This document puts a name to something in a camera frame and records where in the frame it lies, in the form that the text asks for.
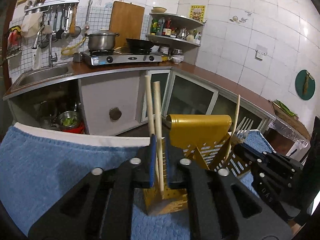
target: sink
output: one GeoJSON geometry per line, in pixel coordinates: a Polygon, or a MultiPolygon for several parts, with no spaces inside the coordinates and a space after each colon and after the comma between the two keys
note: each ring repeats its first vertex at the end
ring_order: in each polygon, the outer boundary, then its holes
{"type": "Polygon", "coordinates": [[[72,65],[63,63],[51,68],[42,68],[23,73],[14,84],[16,88],[24,87],[33,83],[43,82],[50,79],[60,78],[73,73],[72,65]]]}

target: tiled wall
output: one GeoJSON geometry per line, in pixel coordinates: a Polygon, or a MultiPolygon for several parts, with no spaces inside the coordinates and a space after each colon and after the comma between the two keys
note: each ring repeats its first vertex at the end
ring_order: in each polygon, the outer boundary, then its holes
{"type": "Polygon", "coordinates": [[[311,132],[320,114],[320,15],[310,0],[179,0],[178,14],[206,5],[196,65],[224,76],[266,99],[279,99],[311,132]],[[231,22],[237,16],[242,23],[231,22]],[[255,49],[268,49],[264,60],[255,49]],[[309,101],[295,91],[297,73],[307,69],[316,80],[309,101]]]}
{"type": "MultiPolygon", "coordinates": [[[[77,25],[83,27],[85,22],[85,15],[88,6],[89,0],[80,0],[77,10],[77,25]]],[[[90,23],[90,31],[89,33],[95,32],[99,30],[101,27],[109,28],[110,24],[110,17],[112,11],[112,5],[114,1],[124,1],[124,2],[131,2],[133,4],[143,6],[145,8],[143,24],[141,28],[141,39],[145,39],[145,34],[147,34],[147,27],[148,27],[148,19],[149,13],[151,12],[152,6],[162,6],[167,8],[167,12],[169,13],[177,13],[178,8],[178,1],[179,0],[93,0],[92,8],[90,11],[89,23],[90,23]]],[[[19,5],[13,14],[13,20],[10,23],[11,26],[13,25],[21,25],[24,13],[25,4],[19,5]]],[[[59,19],[60,14],[58,15],[57,20],[57,28],[59,28],[59,19]]],[[[54,13],[51,16],[51,24],[53,22],[54,13]]],[[[58,56],[58,63],[59,62],[67,62],[71,61],[71,57],[61,56],[61,48],[65,46],[71,46],[78,43],[83,38],[81,34],[76,39],[68,39],[68,42],[57,41],[52,44],[52,52],[57,53],[58,56]]],[[[23,43],[23,52],[21,55],[16,56],[10,59],[10,66],[9,66],[9,74],[14,81],[21,75],[24,71],[31,69],[31,47],[33,46],[33,42],[35,37],[28,38],[24,40],[23,43]]],[[[42,64],[46,66],[48,64],[48,56],[49,51],[48,47],[42,49],[42,64]]],[[[87,42],[79,48],[79,51],[84,51],[87,49],[87,42]]]]}

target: silver screw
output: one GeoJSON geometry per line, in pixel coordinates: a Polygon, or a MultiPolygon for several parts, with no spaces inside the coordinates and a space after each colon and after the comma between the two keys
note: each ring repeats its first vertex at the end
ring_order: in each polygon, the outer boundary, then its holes
{"type": "Polygon", "coordinates": [[[92,171],[91,171],[91,173],[93,174],[93,175],[101,175],[102,173],[103,173],[103,169],[101,169],[101,168],[94,168],[92,171]]]}
{"type": "Polygon", "coordinates": [[[134,165],[138,165],[141,163],[141,160],[139,158],[132,158],[130,159],[130,163],[134,165]]]}
{"type": "Polygon", "coordinates": [[[187,159],[187,158],[183,158],[180,160],[180,164],[182,165],[189,165],[191,163],[191,160],[187,159]]]}
{"type": "Polygon", "coordinates": [[[218,170],[218,174],[220,176],[228,176],[229,175],[229,171],[227,169],[220,169],[220,170],[218,170]]]}

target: brown countertop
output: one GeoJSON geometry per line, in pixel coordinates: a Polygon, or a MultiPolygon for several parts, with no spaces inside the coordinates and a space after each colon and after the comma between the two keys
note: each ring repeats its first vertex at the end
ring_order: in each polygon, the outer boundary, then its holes
{"type": "MultiPolygon", "coordinates": [[[[60,79],[63,79],[63,81],[71,80],[71,79],[76,79],[76,78],[81,78],[84,77],[85,75],[90,75],[90,74],[95,74],[96,72],[112,72],[112,71],[119,71],[123,70],[126,71],[128,69],[134,70],[135,68],[152,68],[154,67],[155,69],[161,67],[169,67],[173,69],[180,69],[182,71],[185,71],[187,73],[193,74],[198,76],[201,79],[204,79],[208,82],[214,83],[217,86],[220,86],[236,95],[240,94],[242,98],[246,99],[247,101],[251,102],[252,104],[258,106],[259,108],[263,109],[267,113],[271,114],[272,116],[275,116],[275,112],[273,110],[273,107],[271,103],[266,100],[265,98],[259,96],[258,94],[252,92],[251,90],[229,80],[226,79],[222,76],[219,76],[213,72],[210,72],[208,70],[205,70],[203,68],[199,68],[197,66],[181,62],[179,64],[174,64],[170,61],[166,62],[160,62],[160,63],[135,63],[135,64],[121,64],[121,65],[114,65],[114,66],[106,66],[106,67],[98,67],[98,68],[89,68],[84,62],[81,63],[73,63],[72,64],[72,69],[73,69],[73,74],[68,75],[68,77],[62,77],[60,79]]],[[[12,86],[10,89],[4,94],[4,99],[8,99],[11,94],[15,94],[16,92],[19,92],[21,90],[28,90],[28,88],[31,88],[35,85],[41,85],[43,83],[48,83],[50,85],[50,82],[48,81],[43,81],[43,82],[38,82],[36,84],[30,84],[28,86],[21,87],[19,89],[12,90],[12,86]]]]}

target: green round cutting board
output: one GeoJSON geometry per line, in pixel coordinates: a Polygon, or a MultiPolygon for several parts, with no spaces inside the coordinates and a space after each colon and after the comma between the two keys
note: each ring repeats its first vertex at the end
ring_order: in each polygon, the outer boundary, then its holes
{"type": "Polygon", "coordinates": [[[307,76],[307,70],[305,70],[305,69],[301,70],[298,73],[298,75],[296,77],[296,81],[295,81],[296,92],[302,100],[309,100],[310,98],[312,98],[315,93],[315,89],[316,89],[315,80],[312,80],[309,77],[307,92],[305,94],[303,94],[303,87],[304,87],[304,83],[306,81],[306,76],[307,76]]]}

